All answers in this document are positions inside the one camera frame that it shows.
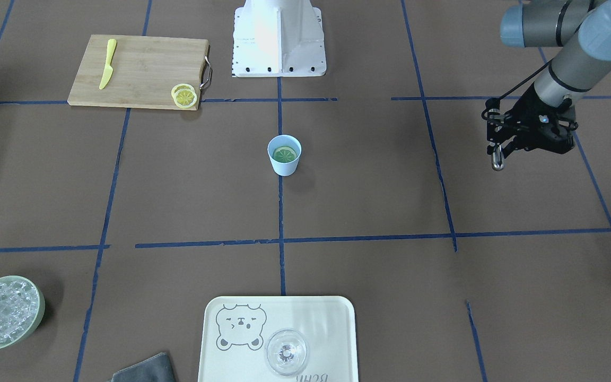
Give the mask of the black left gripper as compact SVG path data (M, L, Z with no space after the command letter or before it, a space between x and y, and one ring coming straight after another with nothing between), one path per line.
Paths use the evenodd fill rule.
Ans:
M501 111L502 98L485 101L482 119L487 128L487 155L497 146L503 155L517 150L541 149L566 154L575 147L574 135L560 124L560 109L548 106L531 85L509 111Z

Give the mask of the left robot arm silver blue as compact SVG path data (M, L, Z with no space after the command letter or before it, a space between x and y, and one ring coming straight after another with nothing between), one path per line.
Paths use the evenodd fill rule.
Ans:
M507 9L500 39L510 47L558 47L529 76L530 87L509 111L486 101L487 154L496 167L512 152L565 154L579 124L575 106L611 72L611 1L530 1Z

